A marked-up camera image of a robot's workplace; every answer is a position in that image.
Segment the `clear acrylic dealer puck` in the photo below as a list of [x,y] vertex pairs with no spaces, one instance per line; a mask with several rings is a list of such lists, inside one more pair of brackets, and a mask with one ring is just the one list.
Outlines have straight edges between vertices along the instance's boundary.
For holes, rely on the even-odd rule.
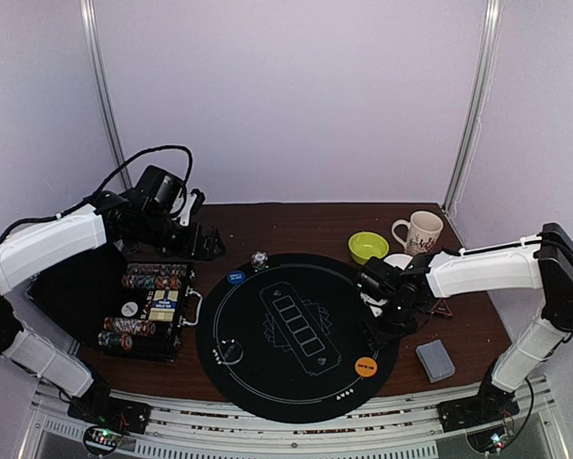
[[221,339],[218,344],[218,363],[233,366],[240,363],[244,357],[244,349],[236,339]]

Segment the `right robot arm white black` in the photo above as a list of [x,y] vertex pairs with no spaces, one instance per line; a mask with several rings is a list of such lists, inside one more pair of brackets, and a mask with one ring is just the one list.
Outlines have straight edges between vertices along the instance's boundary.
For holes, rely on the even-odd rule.
[[381,311],[361,324],[372,350],[415,333],[417,307],[468,293],[543,292],[544,303],[533,322],[488,368],[471,400],[471,414],[483,423],[492,421],[529,374],[573,335],[573,241],[557,223],[503,245],[416,254],[403,268],[372,257],[356,284],[361,296]]

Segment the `orange big blind button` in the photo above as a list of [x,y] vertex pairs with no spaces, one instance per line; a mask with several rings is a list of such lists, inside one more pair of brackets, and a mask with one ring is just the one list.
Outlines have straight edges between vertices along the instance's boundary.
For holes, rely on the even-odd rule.
[[358,358],[354,364],[357,375],[361,378],[371,378],[378,372],[378,363],[370,357]]

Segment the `grey playing card deck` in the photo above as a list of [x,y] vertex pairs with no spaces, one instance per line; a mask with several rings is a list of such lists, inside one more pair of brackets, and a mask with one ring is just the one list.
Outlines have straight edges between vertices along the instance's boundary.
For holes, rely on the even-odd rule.
[[441,339],[419,345],[416,355],[431,383],[438,383],[455,374],[455,366]]

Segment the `red black triangle button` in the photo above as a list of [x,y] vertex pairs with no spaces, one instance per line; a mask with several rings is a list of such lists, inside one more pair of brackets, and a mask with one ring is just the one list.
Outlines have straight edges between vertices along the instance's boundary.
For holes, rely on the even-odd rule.
[[451,319],[454,314],[444,298],[439,299],[430,309],[430,313],[434,316],[440,316]]

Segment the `poker chip stack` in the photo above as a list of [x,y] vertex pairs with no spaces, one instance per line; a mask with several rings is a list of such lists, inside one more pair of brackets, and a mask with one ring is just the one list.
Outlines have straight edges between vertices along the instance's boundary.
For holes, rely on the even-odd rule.
[[268,267],[268,254],[263,251],[257,251],[251,256],[251,266],[255,271],[262,271]]

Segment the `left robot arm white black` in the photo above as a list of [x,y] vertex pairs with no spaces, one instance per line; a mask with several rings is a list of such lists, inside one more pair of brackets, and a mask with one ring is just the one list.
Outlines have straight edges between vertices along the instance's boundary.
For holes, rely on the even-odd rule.
[[15,223],[0,236],[0,356],[79,400],[98,425],[117,417],[117,403],[95,386],[97,377],[55,348],[13,312],[6,295],[22,282],[84,252],[117,241],[143,243],[186,261],[212,261],[226,248],[217,229],[193,221],[205,200],[184,180],[149,166],[121,194],[99,188],[59,214]]

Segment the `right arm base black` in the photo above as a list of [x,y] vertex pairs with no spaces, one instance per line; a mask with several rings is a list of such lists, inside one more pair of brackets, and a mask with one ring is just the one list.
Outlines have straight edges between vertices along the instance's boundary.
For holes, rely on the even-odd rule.
[[475,395],[442,402],[437,411],[444,432],[482,426],[520,413],[515,393],[496,387],[492,373],[484,376]]

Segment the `blue small blind button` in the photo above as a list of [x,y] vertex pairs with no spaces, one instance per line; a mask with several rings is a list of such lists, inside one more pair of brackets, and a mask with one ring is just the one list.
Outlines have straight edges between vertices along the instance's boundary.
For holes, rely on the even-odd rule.
[[246,275],[242,271],[232,271],[227,275],[227,281],[232,285],[238,285],[246,280]]

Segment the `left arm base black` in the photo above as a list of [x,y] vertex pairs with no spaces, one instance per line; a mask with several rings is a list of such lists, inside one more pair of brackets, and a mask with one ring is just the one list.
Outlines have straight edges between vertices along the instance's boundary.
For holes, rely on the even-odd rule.
[[81,397],[71,397],[67,415],[118,433],[144,434],[150,412],[149,404],[113,397],[109,384],[98,381]]

